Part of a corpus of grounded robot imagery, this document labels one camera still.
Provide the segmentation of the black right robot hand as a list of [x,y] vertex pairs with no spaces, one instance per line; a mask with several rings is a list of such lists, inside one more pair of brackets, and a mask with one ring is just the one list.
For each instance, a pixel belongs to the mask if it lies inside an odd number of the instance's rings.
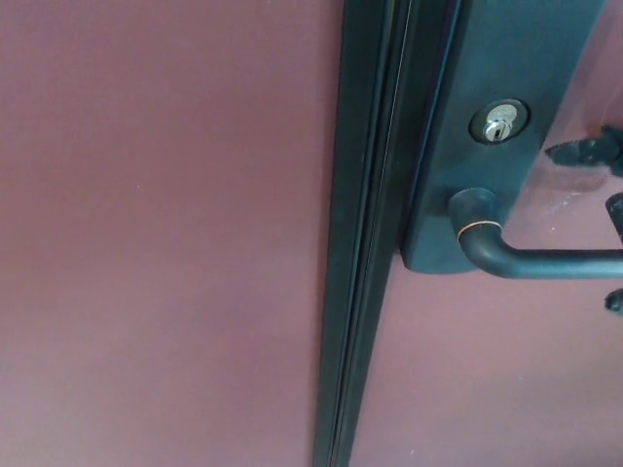
[[[622,128],[604,125],[601,135],[569,141],[545,150],[556,165],[567,167],[606,167],[614,177],[622,179]],[[622,192],[605,202],[607,214],[622,242]],[[622,288],[610,292],[604,300],[605,309],[622,317]]]

